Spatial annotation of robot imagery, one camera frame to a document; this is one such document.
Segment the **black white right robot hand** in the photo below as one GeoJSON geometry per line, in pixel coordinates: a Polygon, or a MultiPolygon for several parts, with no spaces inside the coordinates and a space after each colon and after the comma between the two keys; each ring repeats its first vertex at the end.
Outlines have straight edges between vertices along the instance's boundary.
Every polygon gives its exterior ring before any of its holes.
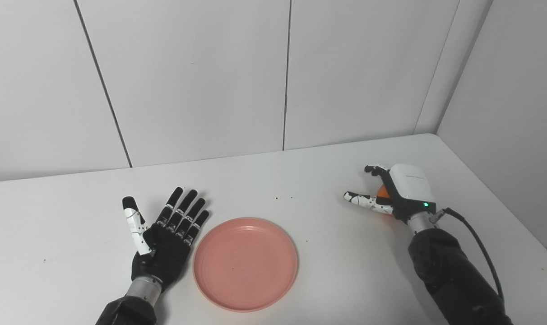
{"type": "Polygon", "coordinates": [[[391,168],[380,164],[367,165],[366,173],[380,177],[377,194],[346,191],[343,198],[357,206],[389,214],[409,225],[417,216],[436,214],[435,197],[424,171],[416,165],[395,164],[391,168]]]}

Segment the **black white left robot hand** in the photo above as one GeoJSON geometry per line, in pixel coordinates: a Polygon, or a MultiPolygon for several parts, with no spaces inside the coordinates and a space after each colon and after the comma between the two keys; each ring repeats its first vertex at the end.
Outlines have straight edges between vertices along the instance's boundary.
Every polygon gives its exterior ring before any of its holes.
{"type": "Polygon", "coordinates": [[[177,187],[158,218],[146,225],[134,197],[124,197],[121,205],[137,251],[131,279],[146,276],[159,282],[164,292],[181,276],[203,224],[209,218],[206,200],[195,189],[187,193],[177,187]]]}

